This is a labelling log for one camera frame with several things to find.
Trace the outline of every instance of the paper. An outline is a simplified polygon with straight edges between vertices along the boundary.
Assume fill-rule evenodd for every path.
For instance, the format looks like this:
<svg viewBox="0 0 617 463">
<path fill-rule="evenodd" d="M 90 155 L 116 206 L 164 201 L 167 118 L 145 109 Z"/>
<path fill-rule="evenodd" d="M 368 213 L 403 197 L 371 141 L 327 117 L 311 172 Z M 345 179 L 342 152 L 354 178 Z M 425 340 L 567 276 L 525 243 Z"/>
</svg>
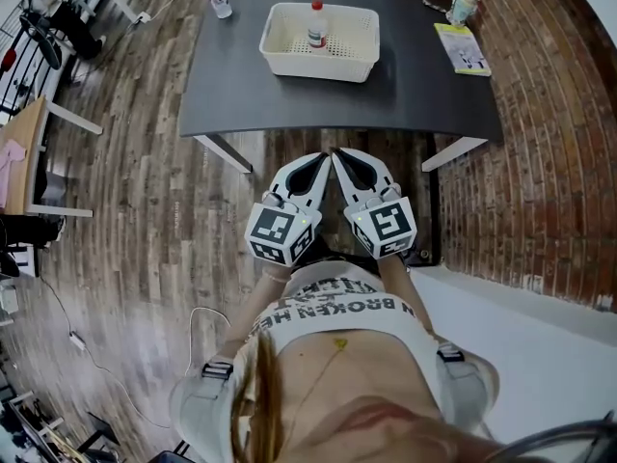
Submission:
<svg viewBox="0 0 617 463">
<path fill-rule="evenodd" d="M 26 150 L 13 139 L 7 141 L 7 144 L 0 150 L 0 207 L 4 208 L 7 205 L 11 162 L 21 161 L 25 155 Z"/>
<path fill-rule="evenodd" d="M 435 29 L 456 73 L 491 75 L 491 68 L 475 36 L 467 27 L 435 24 Z"/>
</svg>

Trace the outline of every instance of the dark gray table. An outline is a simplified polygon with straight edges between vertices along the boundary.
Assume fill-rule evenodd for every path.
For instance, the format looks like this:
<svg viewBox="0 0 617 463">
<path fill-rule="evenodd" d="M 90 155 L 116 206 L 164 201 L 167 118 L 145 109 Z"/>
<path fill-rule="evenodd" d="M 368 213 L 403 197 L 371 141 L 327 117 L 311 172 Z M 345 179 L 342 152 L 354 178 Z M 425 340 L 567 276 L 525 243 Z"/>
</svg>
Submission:
<svg viewBox="0 0 617 463">
<path fill-rule="evenodd" d="M 208 8 L 182 99 L 181 136 L 196 137 L 245 173 L 251 164 L 219 133 L 359 127 L 462 136 L 424 171 L 502 139 L 490 79 L 454 73 L 433 27 L 444 16 L 422 0 L 323 0 L 379 14 L 381 57 L 366 82 L 274 75 L 258 49 L 270 8 L 310 1 L 229 0 L 233 15 L 223 20 Z"/>
</svg>

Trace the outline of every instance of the pink cloth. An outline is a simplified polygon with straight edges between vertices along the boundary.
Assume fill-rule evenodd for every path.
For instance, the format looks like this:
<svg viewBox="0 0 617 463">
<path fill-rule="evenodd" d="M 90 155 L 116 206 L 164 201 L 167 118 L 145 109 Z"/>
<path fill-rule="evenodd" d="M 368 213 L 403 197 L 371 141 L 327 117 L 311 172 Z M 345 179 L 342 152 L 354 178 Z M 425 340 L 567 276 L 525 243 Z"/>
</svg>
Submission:
<svg viewBox="0 0 617 463">
<path fill-rule="evenodd" d="M 13 139 L 10 139 L 2 150 L 0 150 L 0 207 L 5 207 L 7 205 L 11 162 L 21 161 L 25 157 L 26 150 Z"/>
</svg>

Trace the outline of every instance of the label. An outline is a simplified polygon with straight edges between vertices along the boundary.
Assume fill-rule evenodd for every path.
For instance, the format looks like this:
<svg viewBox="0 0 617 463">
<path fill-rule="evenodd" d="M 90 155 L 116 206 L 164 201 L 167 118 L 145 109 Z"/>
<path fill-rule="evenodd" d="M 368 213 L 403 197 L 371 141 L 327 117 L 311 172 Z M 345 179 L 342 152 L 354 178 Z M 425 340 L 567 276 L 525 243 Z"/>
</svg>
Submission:
<svg viewBox="0 0 617 463">
<path fill-rule="evenodd" d="M 323 48 L 326 45 L 326 37 L 319 31 L 308 30 L 308 44 L 313 48 Z"/>
</svg>

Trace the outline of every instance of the blonde hair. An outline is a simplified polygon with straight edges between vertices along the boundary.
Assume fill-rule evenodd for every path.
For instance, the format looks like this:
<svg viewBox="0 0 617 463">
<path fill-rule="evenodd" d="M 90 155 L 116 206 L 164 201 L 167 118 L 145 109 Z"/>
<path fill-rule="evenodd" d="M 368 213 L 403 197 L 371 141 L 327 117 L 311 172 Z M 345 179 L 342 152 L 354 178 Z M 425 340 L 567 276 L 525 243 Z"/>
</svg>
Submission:
<svg viewBox="0 0 617 463">
<path fill-rule="evenodd" d="M 255 378 L 255 405 L 251 418 L 251 435 L 243 448 L 239 434 L 240 417 L 252 407 L 246 398 Z M 236 463 L 273 463 L 281 452 L 282 381 L 272 339 L 267 334 L 257 338 L 256 359 L 250 358 L 247 369 L 231 404 L 231 451 Z"/>
</svg>

